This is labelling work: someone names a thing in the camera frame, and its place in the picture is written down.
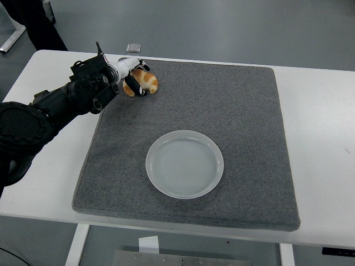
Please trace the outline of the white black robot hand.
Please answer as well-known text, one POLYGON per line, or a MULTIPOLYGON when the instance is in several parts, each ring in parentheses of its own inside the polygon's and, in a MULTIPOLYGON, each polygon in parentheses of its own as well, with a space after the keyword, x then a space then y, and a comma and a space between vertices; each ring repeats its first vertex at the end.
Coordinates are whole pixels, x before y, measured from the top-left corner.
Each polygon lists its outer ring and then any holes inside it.
POLYGON ((125 80, 127 86, 136 96, 146 95, 146 92, 141 88, 140 84, 131 73, 133 70, 137 69, 150 70, 142 59, 138 57, 124 58, 116 63, 108 63, 108 67, 113 77, 113 83, 118 85, 121 80, 125 80))

